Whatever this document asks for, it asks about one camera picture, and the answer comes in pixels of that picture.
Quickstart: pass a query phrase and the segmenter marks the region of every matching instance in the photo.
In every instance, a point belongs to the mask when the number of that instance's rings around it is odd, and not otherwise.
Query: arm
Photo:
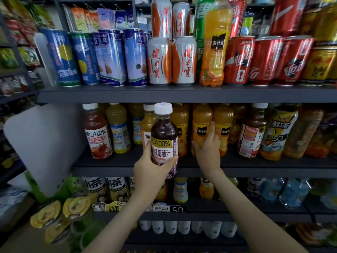
[[[90,243],[83,253],[119,253],[134,224],[145,209],[152,204],[167,174],[178,160],[174,156],[162,166],[151,162],[151,141],[142,157],[134,165],[136,190],[128,203]]]
[[[220,169],[220,140],[214,132],[213,122],[202,149],[198,143],[193,144],[202,172],[216,187],[221,200],[226,204],[252,252],[307,253],[305,248],[237,189]]]

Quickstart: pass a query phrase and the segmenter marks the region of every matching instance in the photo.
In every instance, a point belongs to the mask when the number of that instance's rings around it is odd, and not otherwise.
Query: orange juice bottle
[[[126,153],[131,149],[129,132],[126,125],[126,109],[120,103],[110,103],[105,111],[110,124],[115,153]]]
[[[189,109],[183,103],[173,104],[171,120],[178,130],[178,156],[183,157],[187,154],[187,128],[188,128]]]
[[[141,145],[143,142],[143,136],[141,133],[141,121],[144,118],[143,103],[130,103],[129,111],[132,116],[133,123],[133,141],[137,145]]]
[[[204,53],[199,82],[203,86],[220,86],[233,13],[227,0],[214,0],[213,9],[204,19]]]
[[[156,122],[156,115],[154,113],[154,104],[144,104],[145,115],[141,121],[141,134],[143,136],[143,149],[146,143],[151,140],[151,128]]]
[[[214,185],[206,177],[200,178],[200,187],[199,187],[200,197],[210,200],[214,195]]]
[[[213,110],[207,103],[201,103],[193,111],[193,134],[192,141],[198,142],[203,147],[207,135],[210,131],[211,121],[213,119]],[[195,150],[192,145],[192,155],[195,156]]]
[[[220,139],[220,156],[227,153],[230,127],[233,125],[234,110],[230,104],[221,104],[214,111],[215,133]]]

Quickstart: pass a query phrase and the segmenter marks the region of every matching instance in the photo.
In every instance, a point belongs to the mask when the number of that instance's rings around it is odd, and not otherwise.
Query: white bottle
[[[188,234],[191,228],[191,221],[179,221],[178,231],[181,234]]]
[[[203,231],[203,222],[202,221],[192,221],[191,228],[194,233],[201,233]]]
[[[165,221],[165,230],[168,234],[175,234],[178,228],[178,221]]]
[[[164,231],[164,221],[152,221],[152,229],[156,234],[161,234]]]
[[[141,224],[141,229],[144,231],[150,230],[152,226],[152,222],[149,220],[140,220],[139,223]]]
[[[204,221],[203,229],[208,238],[216,239],[220,234],[221,221]]]
[[[225,237],[232,238],[237,229],[238,226],[235,222],[222,222],[221,233]]]

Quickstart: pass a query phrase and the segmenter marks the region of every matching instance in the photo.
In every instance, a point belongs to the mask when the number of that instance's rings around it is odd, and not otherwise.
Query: person's right hand
[[[193,142],[196,150],[196,160],[204,175],[209,179],[209,174],[213,170],[220,169],[220,140],[219,136],[215,134],[214,122],[211,122],[211,130],[208,133],[207,139],[202,148],[198,142]]]

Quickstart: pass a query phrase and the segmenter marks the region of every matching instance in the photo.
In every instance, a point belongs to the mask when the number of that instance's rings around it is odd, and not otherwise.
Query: lemon illustration
[[[87,73],[87,64],[83,60],[78,60],[78,65],[82,73]]]
[[[71,49],[68,45],[60,44],[59,45],[59,51],[60,51],[60,56],[61,56],[62,59],[65,59],[67,61],[72,60]]]

